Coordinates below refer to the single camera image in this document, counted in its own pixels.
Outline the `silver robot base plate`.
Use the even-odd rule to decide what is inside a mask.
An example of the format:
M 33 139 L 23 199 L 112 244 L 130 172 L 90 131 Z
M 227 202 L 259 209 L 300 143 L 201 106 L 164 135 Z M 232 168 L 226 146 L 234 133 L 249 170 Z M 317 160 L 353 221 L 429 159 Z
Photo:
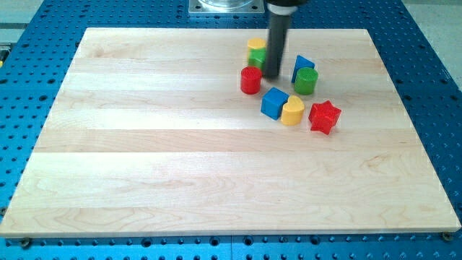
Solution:
M 260 14 L 265 12 L 263 0 L 189 0 L 190 14 Z

